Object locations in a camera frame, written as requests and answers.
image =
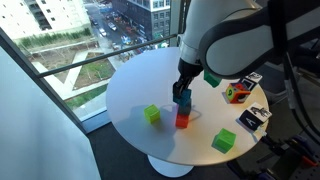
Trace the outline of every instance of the small block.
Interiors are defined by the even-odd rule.
[[[177,114],[176,118],[176,127],[186,128],[188,127],[189,116]]]
[[[250,80],[254,81],[255,83],[258,83],[262,79],[262,76],[258,73],[252,72],[251,74],[246,76],[246,79],[250,79]]]
[[[217,78],[205,70],[203,73],[203,79],[207,81],[213,88],[217,87],[221,82],[221,78]]]
[[[249,91],[252,91],[254,89],[254,87],[257,85],[256,82],[254,82],[254,81],[252,81],[250,79],[247,79],[247,78],[241,78],[238,82],[242,83],[244,86],[246,86],[246,88]]]
[[[178,114],[182,114],[182,115],[188,115],[191,112],[191,99],[188,101],[188,103],[186,104],[186,106],[179,106],[178,107]]]
[[[228,152],[234,145],[236,134],[222,128],[219,134],[215,137],[212,147],[215,147],[222,152]]]
[[[257,118],[259,118],[259,120],[261,120],[262,122],[266,122],[266,120],[268,120],[272,116],[272,113],[270,111],[256,102],[251,104],[247,108],[247,110]]]
[[[186,106],[188,102],[190,101],[191,97],[191,90],[190,89],[185,89],[182,94],[181,98],[173,97],[173,102],[179,104],[180,106]]]
[[[226,89],[226,96],[230,103],[244,103],[251,92],[240,83],[230,83]]]
[[[144,109],[144,116],[150,123],[153,123],[160,119],[160,111],[152,104]]]

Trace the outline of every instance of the round white table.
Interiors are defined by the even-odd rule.
[[[147,51],[131,58],[113,75],[107,89],[107,113],[121,136],[149,155],[151,165],[167,177],[179,177],[193,166],[213,165],[237,158],[261,138],[250,132],[237,118],[254,102],[268,109],[267,99],[257,85],[243,104],[230,104],[225,90],[230,82],[222,80],[212,88],[201,73],[189,88],[192,111],[185,129],[175,126],[177,107],[172,101],[172,85],[180,76],[178,47]],[[160,121],[150,124],[144,109],[156,105]],[[222,153],[211,147],[221,128],[235,133],[232,149]]]

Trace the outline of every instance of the window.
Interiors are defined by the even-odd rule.
[[[164,0],[160,0],[159,1],[159,7],[163,7],[164,6],[164,2],[163,2]]]
[[[143,0],[143,6],[150,8],[149,0]]]
[[[158,1],[154,1],[153,2],[153,8],[157,8],[158,7]]]
[[[26,37],[26,38],[31,37],[30,38],[31,41],[36,42],[38,40],[39,41],[41,40],[40,38],[41,34],[44,34],[44,33],[48,33],[48,34],[52,33],[52,35],[59,34],[54,37],[52,36],[52,38],[57,38],[55,41],[29,43],[29,44],[25,43],[23,44],[23,46],[19,46],[24,48],[22,53],[28,53],[26,54],[28,58],[25,59],[27,62],[28,60],[30,60],[31,62],[37,62],[37,63],[33,63],[34,66],[36,66],[37,64],[38,65],[41,64],[42,66],[46,67],[48,72],[53,69],[71,65],[74,60],[74,57],[76,57],[76,54],[79,52],[82,52],[82,51],[89,52],[88,54],[88,59],[89,59],[95,56],[100,56],[102,54],[105,54],[106,52],[109,52],[109,51],[101,51],[101,52],[96,51],[97,46],[100,46],[101,49],[106,48],[110,50],[110,52],[111,51],[113,52],[114,50],[112,43],[99,44],[98,37],[100,37],[99,36],[100,34],[94,33],[96,27],[90,26],[90,18],[88,18],[88,14],[89,16],[91,14],[94,14],[92,18],[95,20],[99,20],[100,27],[104,27],[105,31],[108,32],[109,27],[108,27],[108,22],[106,21],[107,16],[105,16],[104,13],[95,14],[95,10],[97,9],[91,9],[91,8],[88,8],[87,10],[85,8],[79,8],[77,10],[74,9],[75,7],[83,7],[82,1],[101,2],[102,0],[74,0],[74,1],[15,0],[15,3],[12,3],[12,6],[10,4],[4,3],[4,2],[11,2],[11,1],[0,0],[0,3],[2,3],[2,9],[7,12],[7,13],[0,12],[1,14],[0,27],[4,29],[4,32],[7,32],[8,36],[11,39],[14,40],[14,39],[19,39],[20,37]],[[136,38],[136,34],[135,33],[130,34],[129,33],[130,31],[138,32],[139,36],[143,37],[145,41],[147,40],[151,41],[151,40],[154,40],[155,31],[162,31],[163,29],[170,28],[171,23],[167,24],[166,20],[169,20],[171,13],[166,13],[167,11],[169,11],[168,9],[162,10],[164,7],[166,7],[166,2],[167,0],[153,0],[153,1],[151,0],[115,0],[113,3],[113,12],[115,12],[115,14],[118,17],[121,17],[119,18],[119,20],[126,21],[127,23],[126,27],[128,28],[124,29],[124,33],[128,37],[130,37],[131,41],[134,42]],[[55,15],[55,13],[57,13],[58,11],[55,11],[53,9],[53,6],[58,11],[62,11],[62,13],[60,13],[62,16],[62,19],[59,18],[57,15]],[[19,7],[23,8],[23,10],[21,9],[20,12],[16,12],[17,9],[19,9]],[[9,21],[12,26],[3,25],[3,24],[8,24]],[[116,26],[122,25],[120,24],[121,21],[119,22],[113,21],[113,23]],[[60,36],[60,34],[64,34],[64,32],[69,33],[68,37]],[[122,44],[121,36],[118,36],[117,34],[114,34],[114,33],[108,34],[108,39],[112,39],[114,42],[117,42],[116,45]],[[154,43],[150,45],[149,48],[153,49],[154,47],[156,47],[157,44],[158,43]],[[41,54],[36,53],[34,49],[40,49],[44,53],[41,53]],[[88,89],[91,90],[91,88],[93,88],[93,86],[91,85],[93,84],[104,83],[105,85],[108,82],[107,80],[111,78],[112,72],[114,72],[114,70],[116,70],[118,66],[122,65],[122,63],[111,64],[110,62],[108,62],[109,58],[111,59],[110,62],[112,62],[113,60],[117,60],[117,61],[121,60],[122,62],[125,62],[128,60],[126,59],[127,57],[124,57],[122,55],[118,57],[117,55],[114,57],[108,57],[105,60],[101,59],[102,61],[101,63],[96,61],[98,62],[97,64],[95,63],[85,64],[81,68],[83,72],[80,72],[78,77],[75,77],[73,79],[74,81],[73,80],[69,81],[70,77],[68,77],[68,75],[72,74],[72,73],[69,73],[69,70],[53,73],[50,75],[43,75],[43,73],[46,73],[46,72],[41,72],[40,76],[43,76],[43,77],[50,76],[50,78],[45,78],[45,80],[47,80],[47,79],[51,79],[51,75],[53,75],[52,77],[54,79],[54,83],[57,83],[57,82],[58,83],[51,84],[51,86],[53,87],[55,85],[59,85],[58,88],[63,87],[61,88],[63,91],[61,90],[61,92],[59,92],[58,91],[59,89],[57,89],[57,87],[54,87],[53,90],[57,90],[56,94],[59,95],[60,98],[63,100],[63,102],[66,103],[67,107],[70,108],[69,109],[70,112],[75,113],[74,114],[75,117],[79,117],[81,118],[81,120],[86,120],[88,116],[95,115],[95,110],[97,109],[100,110],[105,108],[105,105],[101,105],[100,107],[100,105],[95,104],[95,106],[99,106],[98,108],[95,108],[95,110],[91,110],[90,108],[88,108],[89,105],[87,104],[83,106],[85,103],[90,101],[88,100],[88,98],[89,99],[99,98],[99,96],[96,97],[97,92],[94,89],[92,89],[92,92],[88,92],[88,93],[84,91],[87,91]],[[99,94],[104,93],[103,91],[106,90],[106,87],[104,87],[103,90],[102,89],[103,89],[102,87],[101,88],[98,87]]]

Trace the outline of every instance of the table pedestal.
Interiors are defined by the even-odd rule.
[[[171,177],[171,178],[181,177],[183,175],[186,175],[193,168],[193,166],[185,166],[185,165],[168,163],[160,159],[156,159],[149,155],[148,155],[148,159],[152,167],[158,173],[166,177]]]

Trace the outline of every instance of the street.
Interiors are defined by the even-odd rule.
[[[97,4],[89,3],[85,4],[85,8],[88,10],[88,15],[97,21],[98,25],[92,25],[92,30],[94,35],[98,38],[100,46],[105,46],[108,41],[112,41],[112,43],[115,43],[117,45],[123,45],[121,36],[128,36],[131,38],[132,41],[134,41],[139,35],[137,35],[135,32],[129,33],[126,31],[126,26],[124,24],[121,24],[121,22],[115,22],[113,18],[110,18],[107,20],[105,18],[105,15],[110,14],[110,12],[107,13],[100,13],[100,9],[97,6]],[[108,22],[112,22],[117,27],[117,30],[114,31],[108,26]],[[100,32],[98,31],[99,28],[103,28],[107,32],[107,36],[103,37]]]

